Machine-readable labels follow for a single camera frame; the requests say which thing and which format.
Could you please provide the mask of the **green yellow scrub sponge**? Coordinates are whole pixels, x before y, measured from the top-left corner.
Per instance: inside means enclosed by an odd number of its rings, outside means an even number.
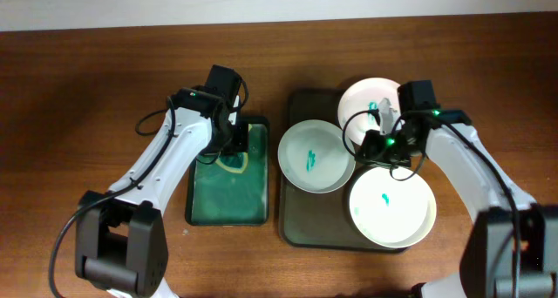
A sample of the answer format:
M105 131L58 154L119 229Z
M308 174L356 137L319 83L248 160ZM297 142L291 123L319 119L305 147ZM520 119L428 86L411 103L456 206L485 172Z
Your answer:
M248 166L248 151L238 153L222 153L216 163L220 168L229 173L244 173Z

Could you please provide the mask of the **cream white plate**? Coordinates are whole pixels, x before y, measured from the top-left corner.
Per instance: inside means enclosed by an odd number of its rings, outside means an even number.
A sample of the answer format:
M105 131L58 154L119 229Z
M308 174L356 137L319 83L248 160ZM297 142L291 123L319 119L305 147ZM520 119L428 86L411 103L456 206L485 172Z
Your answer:
M437 204L432 189L406 168L372 168L353 183L349 212L368 240L388 248L410 247L432 230Z

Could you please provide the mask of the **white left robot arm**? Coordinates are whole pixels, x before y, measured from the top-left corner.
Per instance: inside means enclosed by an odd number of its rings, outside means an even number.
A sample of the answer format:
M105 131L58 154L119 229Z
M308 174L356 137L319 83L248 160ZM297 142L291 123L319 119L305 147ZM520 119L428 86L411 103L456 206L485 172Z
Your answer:
M201 155L225 153L245 86L183 88L167 98L153 139L106 193L86 192L78 203L75 272L114 297L172 297L163 215L187 169Z

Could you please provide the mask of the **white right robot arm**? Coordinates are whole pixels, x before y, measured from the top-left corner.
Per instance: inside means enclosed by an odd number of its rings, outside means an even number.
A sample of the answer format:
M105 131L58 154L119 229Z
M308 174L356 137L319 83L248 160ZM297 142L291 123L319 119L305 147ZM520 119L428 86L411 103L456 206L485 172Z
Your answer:
M400 157L419 153L449 179L473 229L459 271L416 285L415 297L555 297L557 208L519 188L480 142L462 111L407 111L393 120L350 191L350 216L369 240L409 247L434 222L432 191Z

